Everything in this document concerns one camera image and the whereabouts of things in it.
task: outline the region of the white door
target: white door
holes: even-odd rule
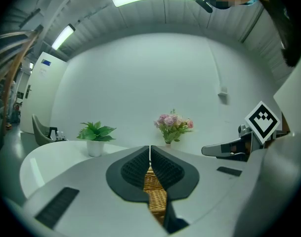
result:
[[[52,105],[67,63],[43,52],[27,82],[21,109],[21,130],[34,133],[32,114],[49,126]]]

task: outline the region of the flower vase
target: flower vase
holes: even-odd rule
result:
[[[89,156],[91,157],[99,157],[104,154],[104,141],[86,141],[86,148]]]

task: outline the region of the wicker basket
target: wicker basket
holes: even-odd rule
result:
[[[163,225],[166,214],[167,192],[161,186],[151,167],[145,175],[144,191],[149,194],[149,210]]]

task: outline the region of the white wall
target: white wall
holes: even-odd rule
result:
[[[80,122],[117,127],[116,145],[164,145],[153,125],[172,108],[194,121],[196,132],[173,148],[200,154],[204,145],[238,137],[238,125],[262,100],[280,118],[266,65],[240,43],[209,34],[142,34],[111,41],[73,58],[53,105],[51,125],[74,140]],[[227,100],[216,93],[214,52]]]
[[[23,73],[20,84],[18,85],[18,91],[19,92],[25,92],[25,88],[28,82],[28,79],[30,78],[30,76],[26,73]]]

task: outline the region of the sticker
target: sticker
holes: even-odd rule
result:
[[[262,144],[271,136],[280,124],[280,120],[262,101],[245,117]]]

